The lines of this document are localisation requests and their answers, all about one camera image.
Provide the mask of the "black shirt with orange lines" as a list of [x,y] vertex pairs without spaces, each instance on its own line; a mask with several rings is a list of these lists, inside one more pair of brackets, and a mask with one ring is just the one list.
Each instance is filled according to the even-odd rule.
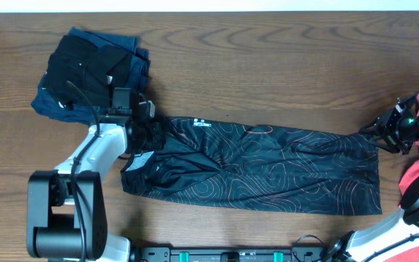
[[378,149],[367,136],[189,117],[166,121],[160,150],[138,154],[125,192],[188,205],[379,215]]

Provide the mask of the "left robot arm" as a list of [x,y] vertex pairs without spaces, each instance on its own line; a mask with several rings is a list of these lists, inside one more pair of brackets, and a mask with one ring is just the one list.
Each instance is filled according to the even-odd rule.
[[105,116],[94,122],[79,147],[53,170],[35,171],[28,180],[26,248],[49,261],[134,261],[132,243],[109,232],[102,182],[123,154],[163,145],[156,108],[144,94],[113,91]]

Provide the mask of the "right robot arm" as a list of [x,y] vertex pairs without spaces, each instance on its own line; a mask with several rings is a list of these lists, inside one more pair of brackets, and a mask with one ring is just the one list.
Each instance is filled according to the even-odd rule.
[[[419,141],[419,116],[411,112],[417,96],[363,126],[369,142],[392,154],[408,154]],[[384,261],[419,246],[419,176],[410,184],[397,212],[361,231],[350,231],[322,254],[322,261]]]

